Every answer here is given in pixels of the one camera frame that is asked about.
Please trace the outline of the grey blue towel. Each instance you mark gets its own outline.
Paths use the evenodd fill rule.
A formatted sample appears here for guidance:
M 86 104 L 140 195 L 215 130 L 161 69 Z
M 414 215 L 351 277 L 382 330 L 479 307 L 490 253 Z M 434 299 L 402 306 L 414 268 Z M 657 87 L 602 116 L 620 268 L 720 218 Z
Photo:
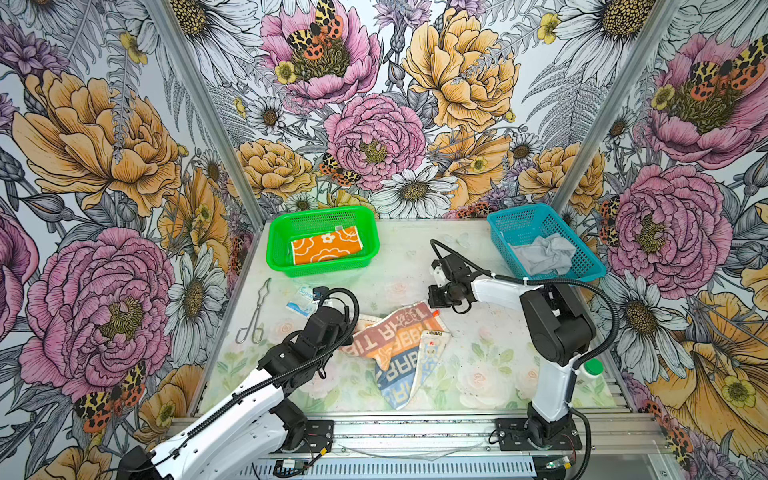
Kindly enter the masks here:
M 374 381 L 384 400 L 405 408 L 436 372 L 452 334 L 440 311 L 426 302 L 404 306 L 378 322 L 363 320 L 342 350 L 374 362 Z

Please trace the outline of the plain grey towel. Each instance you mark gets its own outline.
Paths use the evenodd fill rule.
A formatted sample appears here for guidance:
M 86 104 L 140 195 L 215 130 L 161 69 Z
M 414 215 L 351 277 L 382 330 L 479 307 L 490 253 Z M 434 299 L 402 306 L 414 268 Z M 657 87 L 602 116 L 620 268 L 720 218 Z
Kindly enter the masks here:
M 563 276 L 570 271 L 577 253 L 577 247 L 559 233 L 539 236 L 531 244 L 512 246 L 511 250 L 530 276 Z

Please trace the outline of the orange white patterned towel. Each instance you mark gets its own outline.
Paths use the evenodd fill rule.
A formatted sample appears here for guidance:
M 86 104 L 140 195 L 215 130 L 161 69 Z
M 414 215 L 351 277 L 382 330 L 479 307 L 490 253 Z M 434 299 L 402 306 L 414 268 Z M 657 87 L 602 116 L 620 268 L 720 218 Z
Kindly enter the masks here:
M 363 250 L 355 226 L 297 239 L 291 242 L 294 265 L 307 265 L 348 257 Z

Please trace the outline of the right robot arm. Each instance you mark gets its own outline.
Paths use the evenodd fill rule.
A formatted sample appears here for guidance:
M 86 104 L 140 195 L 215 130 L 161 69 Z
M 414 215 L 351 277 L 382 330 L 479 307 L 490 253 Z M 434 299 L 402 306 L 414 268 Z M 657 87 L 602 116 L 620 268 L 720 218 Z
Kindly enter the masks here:
M 552 448 L 570 430 L 578 376 L 612 342 L 608 337 L 599 346 L 591 346 L 597 328 L 577 290 L 590 290 L 596 296 L 604 293 L 574 279 L 494 274 L 458 253 L 433 260 L 430 270 L 435 283 L 428 289 L 428 304 L 433 309 L 450 308 L 459 313 L 463 304 L 471 308 L 489 303 L 522 310 L 530 340 L 541 358 L 539 381 L 527 407 L 527 419 L 506 437 L 521 440 L 528 449 Z

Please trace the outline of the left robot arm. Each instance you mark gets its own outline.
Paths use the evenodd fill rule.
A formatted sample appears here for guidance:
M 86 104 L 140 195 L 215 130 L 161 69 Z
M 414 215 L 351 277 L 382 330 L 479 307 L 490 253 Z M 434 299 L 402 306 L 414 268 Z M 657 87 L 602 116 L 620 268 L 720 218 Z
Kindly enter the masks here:
M 289 400 L 352 343 L 359 306 L 320 305 L 305 327 L 272 346 L 234 391 L 179 434 L 147 452 L 136 447 L 118 479 L 226 479 L 250 458 L 303 442 L 307 419 Z

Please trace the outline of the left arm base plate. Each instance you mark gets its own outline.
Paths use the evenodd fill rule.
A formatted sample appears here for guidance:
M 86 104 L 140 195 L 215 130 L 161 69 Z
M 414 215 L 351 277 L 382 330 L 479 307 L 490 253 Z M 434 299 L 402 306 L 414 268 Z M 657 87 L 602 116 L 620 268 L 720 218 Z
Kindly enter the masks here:
M 281 446 L 282 453 L 317 454 L 332 450 L 335 422 L 325 419 L 309 419 L 291 425 Z

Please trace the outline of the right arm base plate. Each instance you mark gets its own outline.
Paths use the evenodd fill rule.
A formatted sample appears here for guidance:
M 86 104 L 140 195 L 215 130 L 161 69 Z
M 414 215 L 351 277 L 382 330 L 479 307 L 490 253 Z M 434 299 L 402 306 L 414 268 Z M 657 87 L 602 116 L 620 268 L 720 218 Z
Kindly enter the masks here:
M 556 422 L 539 418 L 506 417 L 494 420 L 491 439 L 501 451 L 581 450 L 582 441 L 569 416 Z

